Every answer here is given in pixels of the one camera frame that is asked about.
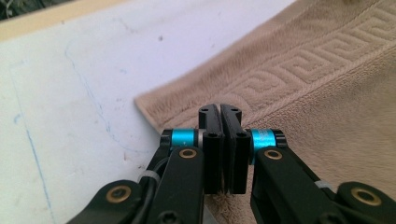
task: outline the white zip tie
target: white zip tie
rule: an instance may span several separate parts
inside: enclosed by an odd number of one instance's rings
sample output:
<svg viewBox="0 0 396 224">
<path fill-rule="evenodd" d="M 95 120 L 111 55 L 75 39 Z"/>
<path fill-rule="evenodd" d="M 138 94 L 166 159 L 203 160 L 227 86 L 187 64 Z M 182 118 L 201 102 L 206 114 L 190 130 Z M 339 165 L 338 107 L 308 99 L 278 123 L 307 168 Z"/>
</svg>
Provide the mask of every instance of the white zip tie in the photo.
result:
<svg viewBox="0 0 396 224">
<path fill-rule="evenodd" d="M 315 182 L 315 184 L 320 189 L 330 189 L 330 190 L 332 190 L 332 186 L 328 182 L 326 182 L 324 180 L 318 180 L 318 181 Z"/>
<path fill-rule="evenodd" d="M 156 172 L 150 171 L 150 170 L 143 171 L 143 173 L 140 174 L 139 178 L 137 178 L 137 182 L 140 182 L 140 179 L 144 176 L 151 177 L 151 178 L 155 179 L 155 181 L 157 182 L 157 186 L 160 185 L 161 178 Z"/>
</svg>

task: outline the blue anodized part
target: blue anodized part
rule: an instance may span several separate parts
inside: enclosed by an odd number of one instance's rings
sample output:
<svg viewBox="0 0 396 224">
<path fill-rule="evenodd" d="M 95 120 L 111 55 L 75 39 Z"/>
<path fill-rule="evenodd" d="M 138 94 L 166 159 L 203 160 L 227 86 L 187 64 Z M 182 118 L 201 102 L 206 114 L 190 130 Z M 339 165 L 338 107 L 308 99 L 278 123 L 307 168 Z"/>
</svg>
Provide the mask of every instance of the blue anodized part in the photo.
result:
<svg viewBox="0 0 396 224">
<path fill-rule="evenodd" d="M 193 147 L 194 146 L 194 129 L 173 129 L 172 147 Z"/>
<path fill-rule="evenodd" d="M 263 147 L 275 147 L 276 138 L 271 129 L 251 129 L 251 137 L 253 142 L 253 160 L 256 159 L 256 152 Z"/>
</svg>

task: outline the white surface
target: white surface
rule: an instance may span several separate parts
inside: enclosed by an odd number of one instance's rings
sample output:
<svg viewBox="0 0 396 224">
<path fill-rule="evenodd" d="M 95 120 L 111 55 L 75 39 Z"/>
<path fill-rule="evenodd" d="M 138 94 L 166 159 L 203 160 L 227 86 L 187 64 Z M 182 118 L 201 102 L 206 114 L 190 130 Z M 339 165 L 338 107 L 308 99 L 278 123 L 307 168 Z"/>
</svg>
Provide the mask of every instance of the white surface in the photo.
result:
<svg viewBox="0 0 396 224">
<path fill-rule="evenodd" d="M 0 223 L 65 223 L 136 180 L 159 135 L 133 104 L 292 0 L 137 0 L 0 43 Z"/>
</svg>

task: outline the beige towel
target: beige towel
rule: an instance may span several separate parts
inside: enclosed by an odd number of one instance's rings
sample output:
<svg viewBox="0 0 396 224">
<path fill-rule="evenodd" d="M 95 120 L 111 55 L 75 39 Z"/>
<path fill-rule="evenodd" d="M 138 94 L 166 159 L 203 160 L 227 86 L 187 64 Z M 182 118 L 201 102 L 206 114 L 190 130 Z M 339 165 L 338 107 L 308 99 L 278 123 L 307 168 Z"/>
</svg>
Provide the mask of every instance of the beige towel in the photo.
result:
<svg viewBox="0 0 396 224">
<path fill-rule="evenodd" d="M 282 130 L 334 187 L 355 180 L 395 199 L 396 1 L 297 1 L 135 103 L 158 132 L 196 127 L 203 105 L 235 105 L 243 127 Z M 220 223 L 253 223 L 249 197 L 206 202 Z"/>
</svg>

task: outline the white table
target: white table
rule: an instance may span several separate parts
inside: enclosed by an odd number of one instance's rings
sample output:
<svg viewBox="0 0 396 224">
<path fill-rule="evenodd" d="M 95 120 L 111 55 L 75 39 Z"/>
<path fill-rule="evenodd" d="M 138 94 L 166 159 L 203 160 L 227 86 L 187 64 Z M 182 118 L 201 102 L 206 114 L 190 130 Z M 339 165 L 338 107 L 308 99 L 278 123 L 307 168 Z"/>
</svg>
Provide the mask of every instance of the white table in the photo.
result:
<svg viewBox="0 0 396 224">
<path fill-rule="evenodd" d="M 292 1 L 125 1 L 0 42 L 0 223 L 65 223 L 136 181 L 159 135 L 133 99 Z"/>
</svg>

